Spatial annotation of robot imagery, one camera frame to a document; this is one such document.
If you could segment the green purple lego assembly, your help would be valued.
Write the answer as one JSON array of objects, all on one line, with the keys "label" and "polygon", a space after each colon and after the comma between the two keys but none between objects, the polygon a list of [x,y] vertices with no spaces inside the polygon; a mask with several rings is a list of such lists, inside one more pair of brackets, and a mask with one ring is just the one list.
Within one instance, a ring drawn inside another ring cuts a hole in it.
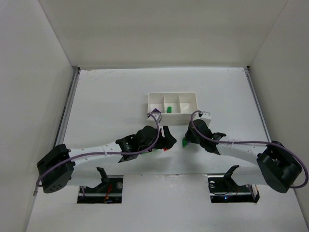
[{"label": "green purple lego assembly", "polygon": [[190,144],[190,141],[188,141],[185,137],[182,139],[182,147],[185,148]]}]

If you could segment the green plate purple brick lego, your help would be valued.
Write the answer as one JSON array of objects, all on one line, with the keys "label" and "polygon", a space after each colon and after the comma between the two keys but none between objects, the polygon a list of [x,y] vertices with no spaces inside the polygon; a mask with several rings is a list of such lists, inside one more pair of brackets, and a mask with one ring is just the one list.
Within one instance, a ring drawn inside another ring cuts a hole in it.
[{"label": "green plate purple brick lego", "polygon": [[144,151],[144,152],[141,153],[141,154],[147,154],[147,153],[155,152],[155,151],[158,151],[158,150],[159,150],[159,149],[151,149],[151,150]]}]

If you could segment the purple lego brick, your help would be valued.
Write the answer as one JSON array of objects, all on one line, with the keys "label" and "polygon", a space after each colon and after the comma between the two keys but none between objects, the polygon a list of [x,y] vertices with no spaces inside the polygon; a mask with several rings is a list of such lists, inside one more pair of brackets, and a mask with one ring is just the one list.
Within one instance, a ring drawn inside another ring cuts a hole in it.
[{"label": "purple lego brick", "polygon": [[162,112],[160,110],[158,110],[157,108],[153,109],[151,111],[151,114],[161,114]]}]

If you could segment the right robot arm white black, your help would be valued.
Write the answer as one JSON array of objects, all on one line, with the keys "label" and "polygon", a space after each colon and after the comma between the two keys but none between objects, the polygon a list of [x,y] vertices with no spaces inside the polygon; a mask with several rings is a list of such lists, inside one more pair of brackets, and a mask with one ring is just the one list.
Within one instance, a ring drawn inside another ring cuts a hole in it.
[{"label": "right robot arm white black", "polygon": [[301,159],[281,143],[238,141],[224,133],[213,133],[202,119],[191,120],[185,140],[200,145],[209,153],[244,160],[253,167],[232,166],[226,176],[238,186],[268,185],[279,193],[300,189],[309,182]]}]

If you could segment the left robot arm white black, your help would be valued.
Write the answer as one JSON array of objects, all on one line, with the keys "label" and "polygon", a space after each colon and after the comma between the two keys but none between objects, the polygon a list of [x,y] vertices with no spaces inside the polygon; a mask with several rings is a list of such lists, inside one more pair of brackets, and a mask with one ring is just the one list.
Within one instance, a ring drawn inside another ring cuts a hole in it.
[{"label": "left robot arm white black", "polygon": [[135,134],[106,145],[69,149],[65,144],[59,144],[38,161],[36,185],[44,193],[57,192],[67,185],[102,187],[109,182],[104,165],[131,161],[157,150],[169,150],[176,142],[168,126],[145,126]]}]

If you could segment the white three-compartment container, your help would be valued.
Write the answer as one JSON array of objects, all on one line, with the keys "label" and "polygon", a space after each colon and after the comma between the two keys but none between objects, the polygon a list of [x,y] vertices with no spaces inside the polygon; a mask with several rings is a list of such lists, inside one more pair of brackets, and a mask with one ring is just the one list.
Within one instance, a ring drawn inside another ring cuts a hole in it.
[{"label": "white three-compartment container", "polygon": [[191,114],[198,109],[197,97],[194,92],[161,92],[149,93],[147,96],[147,112],[157,108],[162,113],[161,126],[185,126]]}]

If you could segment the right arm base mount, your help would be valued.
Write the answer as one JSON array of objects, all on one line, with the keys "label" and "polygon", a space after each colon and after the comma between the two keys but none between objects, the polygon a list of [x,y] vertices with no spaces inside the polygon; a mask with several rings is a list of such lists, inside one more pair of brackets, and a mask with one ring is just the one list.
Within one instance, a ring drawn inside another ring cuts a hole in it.
[{"label": "right arm base mount", "polygon": [[232,174],[239,168],[232,166],[226,173],[208,175],[211,203],[257,203],[260,194],[256,185],[239,186]]}]

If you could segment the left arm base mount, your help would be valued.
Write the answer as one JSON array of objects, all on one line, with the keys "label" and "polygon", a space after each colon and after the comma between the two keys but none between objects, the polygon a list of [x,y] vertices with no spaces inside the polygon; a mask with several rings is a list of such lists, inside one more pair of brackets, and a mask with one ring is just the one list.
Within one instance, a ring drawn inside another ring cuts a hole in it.
[{"label": "left arm base mount", "polygon": [[123,175],[107,175],[103,168],[97,168],[100,181],[93,188],[79,187],[78,204],[120,204],[122,203]]}]

